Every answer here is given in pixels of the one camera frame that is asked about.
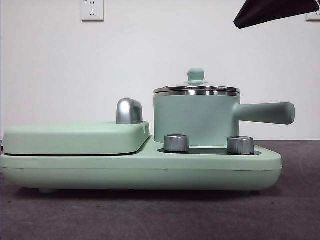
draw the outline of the glass lid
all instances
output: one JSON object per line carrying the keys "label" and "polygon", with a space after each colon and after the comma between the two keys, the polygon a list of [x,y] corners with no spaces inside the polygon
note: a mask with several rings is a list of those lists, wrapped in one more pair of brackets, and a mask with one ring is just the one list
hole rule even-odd
{"label": "glass lid", "polygon": [[208,81],[204,81],[205,71],[201,68],[192,68],[188,71],[188,81],[180,85],[165,86],[155,89],[153,92],[176,92],[176,91],[223,91],[240,93],[240,89],[229,86],[213,86]]}

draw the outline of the appliance foot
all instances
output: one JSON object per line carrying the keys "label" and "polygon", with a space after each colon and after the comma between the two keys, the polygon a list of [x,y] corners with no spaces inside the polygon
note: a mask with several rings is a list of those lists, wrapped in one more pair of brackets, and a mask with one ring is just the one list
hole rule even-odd
{"label": "appliance foot", "polygon": [[42,194],[53,194],[57,192],[58,189],[52,189],[52,188],[39,188],[39,192]]}

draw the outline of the gray carpet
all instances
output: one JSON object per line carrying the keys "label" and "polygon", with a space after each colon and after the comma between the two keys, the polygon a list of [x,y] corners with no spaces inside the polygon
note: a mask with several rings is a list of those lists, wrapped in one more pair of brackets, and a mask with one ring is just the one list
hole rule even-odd
{"label": "gray carpet", "polygon": [[319,240],[320,141],[258,141],[282,155],[256,192],[61,190],[43,195],[1,176],[2,240]]}

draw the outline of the mint green saucepan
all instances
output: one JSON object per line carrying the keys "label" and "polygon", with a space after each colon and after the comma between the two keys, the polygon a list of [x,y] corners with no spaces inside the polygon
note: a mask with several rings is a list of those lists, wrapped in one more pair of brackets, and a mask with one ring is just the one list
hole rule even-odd
{"label": "mint green saucepan", "polygon": [[241,105],[238,88],[212,86],[204,76],[202,69],[193,68],[184,85],[154,90],[156,142],[182,134],[191,146],[225,146],[228,137],[239,135],[239,121],[289,125],[295,120],[292,103]]}

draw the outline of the mint green knob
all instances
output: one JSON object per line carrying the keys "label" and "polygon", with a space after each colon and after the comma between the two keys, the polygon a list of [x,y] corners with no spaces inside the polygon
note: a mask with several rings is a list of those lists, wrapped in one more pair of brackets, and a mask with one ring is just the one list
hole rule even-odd
{"label": "mint green knob", "polygon": [[188,80],[190,85],[204,84],[205,71],[202,68],[191,68],[188,71]]}

